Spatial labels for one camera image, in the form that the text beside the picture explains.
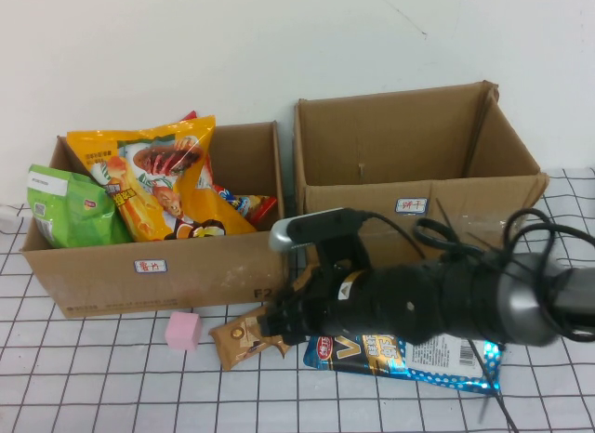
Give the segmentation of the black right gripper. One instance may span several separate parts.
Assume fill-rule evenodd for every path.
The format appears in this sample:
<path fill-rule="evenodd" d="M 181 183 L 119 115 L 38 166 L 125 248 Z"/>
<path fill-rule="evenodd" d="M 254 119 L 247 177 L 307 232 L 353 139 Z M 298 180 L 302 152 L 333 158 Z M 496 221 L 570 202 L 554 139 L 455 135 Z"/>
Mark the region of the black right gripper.
<path fill-rule="evenodd" d="M 286 288 L 272 300 L 271 313 L 258 316 L 260 333 L 296 346 L 316 335 L 363 335 L 373 327 L 370 292 L 364 289 L 369 270 L 324 271 L 309 265 L 300 289 Z M 300 324 L 291 319 L 300 319 Z"/>

